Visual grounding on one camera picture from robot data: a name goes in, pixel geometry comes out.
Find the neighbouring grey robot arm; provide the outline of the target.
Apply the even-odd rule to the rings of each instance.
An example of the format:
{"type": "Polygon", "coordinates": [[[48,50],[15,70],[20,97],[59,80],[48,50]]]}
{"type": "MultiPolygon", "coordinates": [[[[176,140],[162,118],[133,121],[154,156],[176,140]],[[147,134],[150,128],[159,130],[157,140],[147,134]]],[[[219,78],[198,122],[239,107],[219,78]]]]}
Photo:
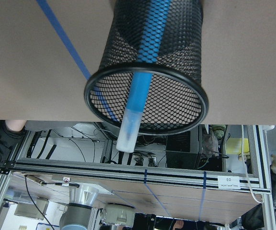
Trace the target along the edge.
{"type": "Polygon", "coordinates": [[[67,211],[59,221],[61,230],[87,230],[93,204],[99,194],[99,189],[80,185],[70,187],[67,211]]]}

